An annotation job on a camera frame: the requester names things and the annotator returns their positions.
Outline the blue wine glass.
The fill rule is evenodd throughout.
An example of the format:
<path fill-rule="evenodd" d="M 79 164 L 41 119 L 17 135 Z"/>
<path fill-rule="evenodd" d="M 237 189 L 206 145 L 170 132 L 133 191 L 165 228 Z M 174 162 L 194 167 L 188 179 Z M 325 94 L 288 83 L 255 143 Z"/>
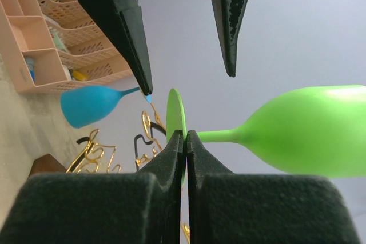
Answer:
<path fill-rule="evenodd" d="M 102 120 L 123 97 L 140 90 L 139 87 L 115 90 L 100 85 L 76 88 L 61 94 L 61 110 L 67 122 L 79 129 Z"/>

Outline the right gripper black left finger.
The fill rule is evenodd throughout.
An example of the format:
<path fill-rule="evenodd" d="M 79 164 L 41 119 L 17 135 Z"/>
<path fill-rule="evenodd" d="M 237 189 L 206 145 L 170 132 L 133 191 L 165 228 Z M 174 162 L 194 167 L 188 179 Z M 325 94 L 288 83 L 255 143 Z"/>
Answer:
<path fill-rule="evenodd" d="M 135 173 L 39 173 L 21 187 L 2 243 L 179 243 L 183 134 Z"/>

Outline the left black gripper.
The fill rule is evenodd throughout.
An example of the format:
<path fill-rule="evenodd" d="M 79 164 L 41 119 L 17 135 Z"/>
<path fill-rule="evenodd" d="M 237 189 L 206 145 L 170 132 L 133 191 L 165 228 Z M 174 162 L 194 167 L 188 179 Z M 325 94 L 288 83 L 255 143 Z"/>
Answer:
<path fill-rule="evenodd" d="M 77 0 L 125 58 L 144 95 L 153 92 L 142 9 L 138 0 Z M 237 44 L 248 0 L 211 0 L 227 75 L 236 76 Z"/>

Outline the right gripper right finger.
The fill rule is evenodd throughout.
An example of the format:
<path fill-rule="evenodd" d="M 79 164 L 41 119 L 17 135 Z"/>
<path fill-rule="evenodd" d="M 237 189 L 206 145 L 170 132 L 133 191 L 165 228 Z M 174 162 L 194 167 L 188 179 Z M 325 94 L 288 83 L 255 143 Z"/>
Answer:
<path fill-rule="evenodd" d="M 191 243 L 359 243 L 338 189 L 324 177 L 236 174 L 193 130 L 187 166 Z"/>

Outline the green wine glass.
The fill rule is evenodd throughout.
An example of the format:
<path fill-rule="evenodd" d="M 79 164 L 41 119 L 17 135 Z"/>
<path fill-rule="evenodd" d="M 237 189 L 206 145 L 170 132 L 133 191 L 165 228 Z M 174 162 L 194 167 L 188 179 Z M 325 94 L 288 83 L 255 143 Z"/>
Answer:
<path fill-rule="evenodd" d="M 203 143 L 236 143 L 288 174 L 365 176 L 365 86 L 312 86 L 281 94 L 242 125 L 201 131 Z"/>

